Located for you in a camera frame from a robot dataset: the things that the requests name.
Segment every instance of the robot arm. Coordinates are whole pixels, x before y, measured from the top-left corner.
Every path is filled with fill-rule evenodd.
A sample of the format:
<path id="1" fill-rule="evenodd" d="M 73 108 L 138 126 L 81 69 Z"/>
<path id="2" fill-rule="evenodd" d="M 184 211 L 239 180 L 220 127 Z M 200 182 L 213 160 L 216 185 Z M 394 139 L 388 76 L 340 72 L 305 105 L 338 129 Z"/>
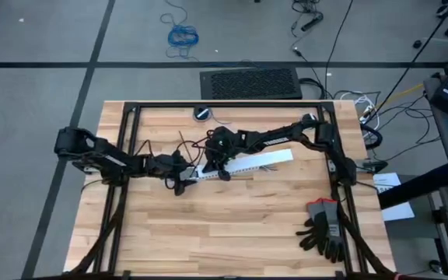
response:
<path id="1" fill-rule="evenodd" d="M 315 120 L 309 114 L 299 122 L 266 132 L 239 130 L 234 133 L 226 127 L 218 127 L 205 142 L 207 163 L 203 172 L 218 171 L 221 180 L 230 180 L 226 164 L 238 154 L 254 154 L 271 145 L 294 141 L 308 149 L 325 152 L 330 163 L 330 173 L 335 175 L 335 180 L 353 185 L 355 163 L 345 157 L 335 128 L 332 124 Z M 316 130 L 314 142 L 303 134 L 305 129 Z M 172 155 L 130 156 L 85 129 L 61 129 L 54 152 L 59 158 L 72 161 L 72 165 L 82 172 L 87 173 L 89 168 L 99 170 L 103 183 L 113 186 L 123 185 L 129 177 L 155 177 L 173 181 L 175 195 L 181 195 L 186 186 L 196 183 L 181 176 L 187 170 L 192 170 L 194 165 L 186 162 L 179 150 Z"/>
<path id="2" fill-rule="evenodd" d="M 314 142 L 303 134 L 305 129 L 315 129 Z M 330 169 L 342 184 L 355 184 L 355 163 L 345 157 L 336 127 L 324 121 L 316 121 L 309 114 L 299 122 L 266 132 L 241 131 L 233 133 L 228 128 L 216 128 L 205 143 L 207 164 L 203 172 L 218 171 L 221 180 L 230 180 L 225 165 L 240 153 L 254 154 L 268 146 L 285 142 L 299 142 L 308 149 L 325 152 Z"/>
<path id="3" fill-rule="evenodd" d="M 181 181 L 179 174 L 192 166 L 177 150 L 172 155 L 130 156 L 111 145 L 106 139 L 94 136 L 80 128 L 63 128 L 58 132 L 54 152 L 61 159 L 87 173 L 89 168 L 99 170 L 103 184 L 121 186 L 129 177 L 155 177 L 174 181 L 176 195 L 194 181 Z"/>

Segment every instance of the gray floor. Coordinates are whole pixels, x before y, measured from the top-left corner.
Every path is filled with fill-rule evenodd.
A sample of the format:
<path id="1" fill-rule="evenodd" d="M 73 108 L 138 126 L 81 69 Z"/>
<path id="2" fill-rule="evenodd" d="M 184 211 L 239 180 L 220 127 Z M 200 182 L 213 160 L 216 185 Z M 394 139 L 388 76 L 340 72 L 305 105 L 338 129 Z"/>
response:
<path id="1" fill-rule="evenodd" d="M 297 15 L 290 1 L 173 0 L 189 12 L 200 43 L 191 54 L 200 61 L 298 61 L 289 50 L 295 38 L 289 28 Z M 414 40 L 427 37 L 438 23 L 438 1 L 357 0 L 341 32 L 332 61 L 410 61 Z M 324 21 L 296 46 L 311 61 L 326 61 L 348 0 L 321 0 Z M 0 0 L 0 61 L 88 61 L 107 0 Z M 165 55 L 169 26 L 159 15 L 182 13 L 157 0 L 117 0 L 99 61 L 184 61 Z M 448 23 L 438 33 L 442 33 Z M 448 44 L 431 43 L 419 61 L 448 61 Z M 198 100 L 200 68 L 97 69 L 80 119 L 96 130 L 104 100 Z M 397 91 L 419 84 L 439 69 L 412 69 Z M 52 152 L 56 132 L 70 121 L 85 74 L 77 69 L 0 68 L 0 279 L 18 278 L 44 205 L 57 162 Z M 324 69 L 317 68 L 324 77 Z M 381 90 L 382 100 L 402 68 L 330 68 L 328 89 Z M 298 68 L 300 77 L 313 77 Z M 316 99 L 316 89 L 303 87 L 304 99 Z M 406 102 L 420 91 L 398 100 Z M 427 107 L 420 102 L 417 107 Z M 387 120 L 391 115 L 381 117 Z M 425 122 L 402 115 L 386 126 L 377 149 L 382 158 L 414 145 Z M 437 135 L 435 124 L 429 138 Z M 390 162 L 386 171 L 420 174 L 446 162 L 440 142 L 424 145 Z M 65 261 L 83 175 L 70 166 L 58 195 L 36 275 L 56 275 Z M 412 273 L 427 268 L 435 256 L 428 241 L 392 236 L 397 268 Z M 410 254 L 406 248 L 420 246 Z"/>

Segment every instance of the wooden tabletop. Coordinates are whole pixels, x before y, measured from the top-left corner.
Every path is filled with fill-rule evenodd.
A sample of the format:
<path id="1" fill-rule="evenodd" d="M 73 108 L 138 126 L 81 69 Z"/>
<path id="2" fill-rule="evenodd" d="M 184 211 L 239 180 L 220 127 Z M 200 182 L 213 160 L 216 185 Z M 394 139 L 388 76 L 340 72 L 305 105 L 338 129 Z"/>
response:
<path id="1" fill-rule="evenodd" d="M 334 105 L 346 156 L 365 159 L 367 153 L 353 102 L 335 101 Z M 101 114 L 97 135 L 114 145 L 123 106 L 121 101 L 107 101 Z M 213 111 L 219 121 L 229 123 L 226 127 L 232 131 L 266 131 L 298 121 L 305 113 L 316 114 L 314 109 L 291 107 Z M 214 120 L 194 121 L 190 107 L 143 108 L 136 150 L 150 139 L 155 154 L 170 154 L 181 143 L 179 131 L 185 140 L 198 140 L 207 130 L 220 125 Z M 305 133 L 313 136 L 313 131 Z M 198 151 L 189 149 L 194 158 Z M 188 187 L 180 197 L 167 190 L 161 180 L 132 179 L 116 273 L 131 270 L 133 275 L 333 276 L 335 271 L 343 271 L 342 263 L 332 264 L 316 250 L 303 251 L 298 245 L 301 238 L 295 235 L 295 231 L 305 229 L 306 203 L 330 197 L 324 154 L 293 142 L 272 146 L 265 152 L 279 149 L 292 149 L 294 160 L 276 164 L 276 171 L 243 173 L 230 182 L 202 181 Z M 189 161 L 185 149 L 180 150 Z M 148 153 L 147 147 L 142 153 Z M 86 183 L 98 178 L 88 176 Z M 373 183 L 367 174 L 359 174 L 358 180 Z M 362 236 L 381 261 L 394 270 L 376 192 L 362 185 L 355 185 L 352 191 Z M 98 237 L 106 195 L 107 187 L 100 183 L 83 191 L 66 271 L 78 264 Z M 357 257 L 349 240 L 352 265 L 357 271 Z"/>

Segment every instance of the table leg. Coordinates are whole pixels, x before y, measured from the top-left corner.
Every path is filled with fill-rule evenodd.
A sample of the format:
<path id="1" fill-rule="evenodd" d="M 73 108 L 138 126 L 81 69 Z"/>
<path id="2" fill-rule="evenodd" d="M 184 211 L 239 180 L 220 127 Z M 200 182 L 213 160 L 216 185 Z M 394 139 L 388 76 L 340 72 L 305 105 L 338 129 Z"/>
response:
<path id="1" fill-rule="evenodd" d="M 397 187 L 378 194 L 381 209 L 386 209 L 400 203 L 437 191 L 448 186 L 448 163 L 419 177 L 405 182 Z"/>

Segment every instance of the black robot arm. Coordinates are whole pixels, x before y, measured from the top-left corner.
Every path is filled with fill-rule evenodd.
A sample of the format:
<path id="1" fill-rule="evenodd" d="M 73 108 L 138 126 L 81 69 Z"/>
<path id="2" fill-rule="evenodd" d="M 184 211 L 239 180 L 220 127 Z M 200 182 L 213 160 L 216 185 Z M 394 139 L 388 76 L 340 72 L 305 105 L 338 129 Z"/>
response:
<path id="1" fill-rule="evenodd" d="M 315 129 L 313 142 L 303 134 L 305 129 Z M 330 168 L 336 174 L 336 181 L 355 184 L 355 163 L 345 157 L 338 130 L 334 125 L 317 121 L 309 114 L 299 122 L 266 132 L 239 130 L 234 133 L 226 127 L 216 128 L 205 142 L 207 163 L 202 171 L 218 171 L 221 180 L 230 180 L 225 165 L 238 154 L 254 154 L 268 146 L 285 142 L 299 142 L 308 149 L 325 152 L 330 160 Z"/>

